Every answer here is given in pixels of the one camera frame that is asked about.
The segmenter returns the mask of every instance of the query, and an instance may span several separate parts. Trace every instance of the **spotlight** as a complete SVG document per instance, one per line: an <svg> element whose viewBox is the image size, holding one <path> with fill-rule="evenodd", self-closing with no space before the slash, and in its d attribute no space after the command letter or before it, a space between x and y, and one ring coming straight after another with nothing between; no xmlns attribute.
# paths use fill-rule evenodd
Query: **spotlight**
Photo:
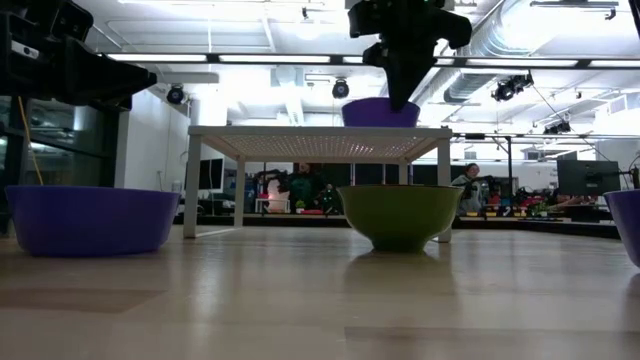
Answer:
<svg viewBox="0 0 640 360"><path fill-rule="evenodd" d="M559 124L549 126L544 129L543 135L558 135L571 132L571 125L568 121L561 121Z"/></svg>
<svg viewBox="0 0 640 360"><path fill-rule="evenodd" d="M349 85L347 85L347 80L336 80L335 85L333 85L333 91L331 93L333 94L334 99L344 99L349 96Z"/></svg>
<svg viewBox="0 0 640 360"><path fill-rule="evenodd" d="M184 94L184 90L182 90L183 87L182 84L171 85L171 90L167 93L167 101L170 104L182 105L187 102L187 97Z"/></svg>
<svg viewBox="0 0 640 360"><path fill-rule="evenodd" d="M524 91L525 88L533 85L531 72L527 75L514 75L507 79L498 81L498 87L491 92L491 97L496 101L509 101L515 95Z"/></svg>

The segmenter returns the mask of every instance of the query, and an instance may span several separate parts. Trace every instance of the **yellow cable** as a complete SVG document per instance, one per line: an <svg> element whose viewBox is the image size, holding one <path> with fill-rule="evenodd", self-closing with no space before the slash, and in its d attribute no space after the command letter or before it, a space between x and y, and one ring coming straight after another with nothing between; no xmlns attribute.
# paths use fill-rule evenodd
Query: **yellow cable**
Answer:
<svg viewBox="0 0 640 360"><path fill-rule="evenodd" d="M27 124L27 116L24 114L24 105L22 105L22 97L18 96L18 103L20 103L20 115L22 117L22 123L24 124L24 133L27 135L27 142L29 143L29 149L31 149L33 166L36 168L36 174L38 174L38 180L40 185L44 185L42 181L42 174L40 174L40 168L38 167L38 161L36 160L36 152L31 147L31 132L29 132L29 124Z"/></svg>

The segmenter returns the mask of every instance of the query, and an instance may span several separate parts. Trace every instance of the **security camera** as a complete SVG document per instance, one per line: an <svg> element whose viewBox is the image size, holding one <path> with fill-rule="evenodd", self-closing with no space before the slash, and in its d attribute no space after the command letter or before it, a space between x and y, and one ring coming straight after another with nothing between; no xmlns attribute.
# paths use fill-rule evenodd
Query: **security camera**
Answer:
<svg viewBox="0 0 640 360"><path fill-rule="evenodd" d="M183 90L184 85L174 84L171 85L171 89L167 92L167 101L170 104L182 105L187 102L187 96Z"/></svg>
<svg viewBox="0 0 640 360"><path fill-rule="evenodd" d="M336 80L335 85L333 85L333 91L331 93L333 94L334 99L344 99L349 96L349 85L347 85L347 80Z"/></svg>

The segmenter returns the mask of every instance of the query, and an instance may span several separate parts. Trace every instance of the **purple bowl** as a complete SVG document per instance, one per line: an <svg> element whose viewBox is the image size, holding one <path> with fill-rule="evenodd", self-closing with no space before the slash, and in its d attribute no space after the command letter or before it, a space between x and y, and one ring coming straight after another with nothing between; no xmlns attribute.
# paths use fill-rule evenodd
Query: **purple bowl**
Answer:
<svg viewBox="0 0 640 360"><path fill-rule="evenodd" d="M344 126L348 127L416 127L420 107L407 103L399 112L391 111L389 98L367 98L342 107Z"/></svg>
<svg viewBox="0 0 640 360"><path fill-rule="evenodd" d="M9 186L18 243L34 256L155 251L167 241L180 195L67 186Z"/></svg>
<svg viewBox="0 0 640 360"><path fill-rule="evenodd" d="M604 198L629 258L640 267L640 190L614 191Z"/></svg>

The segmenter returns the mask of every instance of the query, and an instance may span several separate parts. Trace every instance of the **glass wall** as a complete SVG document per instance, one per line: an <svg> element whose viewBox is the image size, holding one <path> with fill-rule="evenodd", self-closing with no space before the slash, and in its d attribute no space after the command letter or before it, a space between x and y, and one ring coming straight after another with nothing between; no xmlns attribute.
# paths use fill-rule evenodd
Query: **glass wall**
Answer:
<svg viewBox="0 0 640 360"><path fill-rule="evenodd" d="M0 97L2 188L39 184L36 165L45 185L113 186L118 117L109 109L56 101L22 99L21 109L17 97ZM2 191L0 233L7 232L10 217Z"/></svg>
<svg viewBox="0 0 640 360"><path fill-rule="evenodd" d="M42 180L46 185L100 185L100 158L38 143L31 144L29 149L28 161L25 164L25 184L39 184L34 153Z"/></svg>
<svg viewBox="0 0 640 360"><path fill-rule="evenodd" d="M105 151L106 115L89 106L34 100L31 133L87 151Z"/></svg>

